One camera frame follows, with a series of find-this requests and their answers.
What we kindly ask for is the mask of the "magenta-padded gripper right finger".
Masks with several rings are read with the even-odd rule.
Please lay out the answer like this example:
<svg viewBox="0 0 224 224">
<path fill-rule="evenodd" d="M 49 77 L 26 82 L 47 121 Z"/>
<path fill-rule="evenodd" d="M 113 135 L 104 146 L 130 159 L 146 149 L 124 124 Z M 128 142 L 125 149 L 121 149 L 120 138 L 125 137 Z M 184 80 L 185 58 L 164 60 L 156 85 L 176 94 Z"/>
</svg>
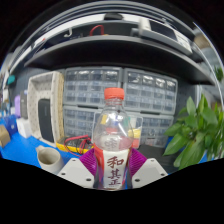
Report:
<svg viewBox="0 0 224 224">
<path fill-rule="evenodd" d="M 167 176 L 167 172 L 155 158 L 147 159 L 136 149 L 130 151 L 128 161 L 128 188 L 146 186 Z"/>
</svg>

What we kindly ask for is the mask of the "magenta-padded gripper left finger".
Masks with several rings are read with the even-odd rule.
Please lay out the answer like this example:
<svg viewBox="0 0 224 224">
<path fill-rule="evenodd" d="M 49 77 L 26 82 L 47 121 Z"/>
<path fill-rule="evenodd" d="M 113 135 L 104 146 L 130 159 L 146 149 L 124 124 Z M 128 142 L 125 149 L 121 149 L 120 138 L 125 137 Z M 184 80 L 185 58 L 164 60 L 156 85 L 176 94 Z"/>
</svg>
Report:
<svg viewBox="0 0 224 224">
<path fill-rule="evenodd" d="M 97 159 L 91 149 L 79 159 L 71 158 L 58 176 L 84 188 L 96 188 L 99 175 L 97 174 Z"/>
</svg>

